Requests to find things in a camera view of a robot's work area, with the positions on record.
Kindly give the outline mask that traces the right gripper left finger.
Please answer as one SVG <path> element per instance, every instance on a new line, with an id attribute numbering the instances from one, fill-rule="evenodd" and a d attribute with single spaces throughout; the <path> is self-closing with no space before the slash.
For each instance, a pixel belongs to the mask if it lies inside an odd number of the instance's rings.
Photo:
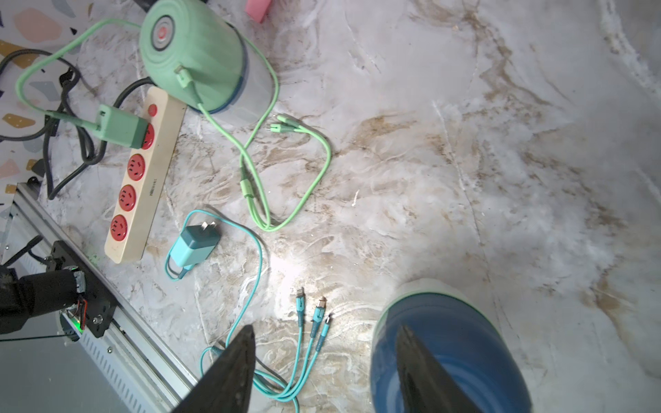
<path id="1" fill-rule="evenodd" d="M 246 325 L 172 412 L 247 412 L 255 366 L 255 332 Z"/>

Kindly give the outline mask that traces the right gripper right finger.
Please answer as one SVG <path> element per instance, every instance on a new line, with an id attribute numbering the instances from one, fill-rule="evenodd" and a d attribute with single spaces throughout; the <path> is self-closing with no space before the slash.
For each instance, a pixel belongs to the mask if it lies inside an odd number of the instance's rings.
<path id="1" fill-rule="evenodd" d="M 409 327 L 399 327 L 395 349 L 405 412 L 481 412 Z"/>

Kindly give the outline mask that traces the teal USB charger plug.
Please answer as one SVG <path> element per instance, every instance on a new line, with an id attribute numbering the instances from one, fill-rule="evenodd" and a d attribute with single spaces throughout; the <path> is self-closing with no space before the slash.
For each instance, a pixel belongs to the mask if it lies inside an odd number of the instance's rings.
<path id="1" fill-rule="evenodd" d="M 215 222 L 187 225 L 166 258 L 166 268 L 180 274 L 203 263 L 220 242 L 221 235 Z"/>

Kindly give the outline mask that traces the beige red power strip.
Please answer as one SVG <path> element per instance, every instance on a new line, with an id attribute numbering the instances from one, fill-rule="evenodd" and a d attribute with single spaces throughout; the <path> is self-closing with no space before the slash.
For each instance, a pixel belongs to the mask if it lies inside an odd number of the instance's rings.
<path id="1" fill-rule="evenodd" d="M 144 254 L 186 108 L 157 86 L 147 91 L 146 142 L 130 153 L 104 246 L 114 263 L 137 262 Z"/>

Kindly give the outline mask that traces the green USB charger plug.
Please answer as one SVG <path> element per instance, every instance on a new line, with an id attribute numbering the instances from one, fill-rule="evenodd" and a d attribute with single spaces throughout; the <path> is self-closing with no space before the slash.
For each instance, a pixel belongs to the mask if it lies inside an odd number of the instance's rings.
<path id="1" fill-rule="evenodd" d="M 96 116 L 94 134 L 110 144 L 139 149 L 143 146 L 148 121 L 119 108 L 102 104 Z"/>

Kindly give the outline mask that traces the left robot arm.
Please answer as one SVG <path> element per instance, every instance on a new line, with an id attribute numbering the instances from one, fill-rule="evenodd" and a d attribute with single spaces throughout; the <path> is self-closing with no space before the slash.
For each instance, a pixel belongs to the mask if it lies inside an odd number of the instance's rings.
<path id="1" fill-rule="evenodd" d="M 30 318 L 74 306 L 85 292 L 85 274 L 65 268 L 19 277 L 1 268 L 1 334 L 17 332 Z"/>

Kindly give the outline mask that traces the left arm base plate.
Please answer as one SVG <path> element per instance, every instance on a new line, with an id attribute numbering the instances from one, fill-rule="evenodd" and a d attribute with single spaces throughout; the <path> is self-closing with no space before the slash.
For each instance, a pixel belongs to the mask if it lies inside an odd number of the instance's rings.
<path id="1" fill-rule="evenodd" d="M 77 280 L 77 312 L 81 330 L 89 330 L 96 338 L 104 336 L 114 320 L 119 301 L 106 286 L 102 277 L 65 241 L 55 241 L 51 251 L 53 265 L 48 269 L 68 269 Z"/>

